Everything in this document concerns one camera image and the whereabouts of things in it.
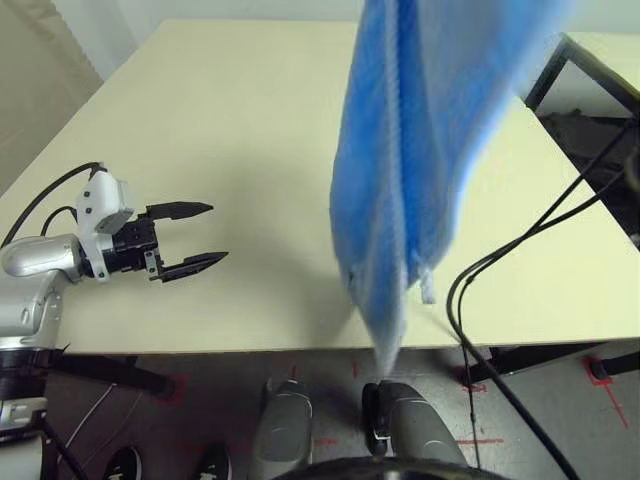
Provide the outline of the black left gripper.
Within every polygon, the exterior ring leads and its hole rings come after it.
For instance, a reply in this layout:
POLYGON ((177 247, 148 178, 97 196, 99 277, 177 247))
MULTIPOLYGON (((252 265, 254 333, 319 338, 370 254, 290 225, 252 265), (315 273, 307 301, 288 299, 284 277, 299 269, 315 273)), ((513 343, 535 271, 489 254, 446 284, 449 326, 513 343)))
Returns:
POLYGON ((127 222, 112 236, 112 248, 103 251, 109 273, 145 270, 151 281, 175 281, 196 275, 219 263, 228 252, 208 252, 185 258, 181 263, 164 267, 161 260, 155 221, 180 220, 211 211, 202 202, 176 201, 149 205, 145 214, 127 222))

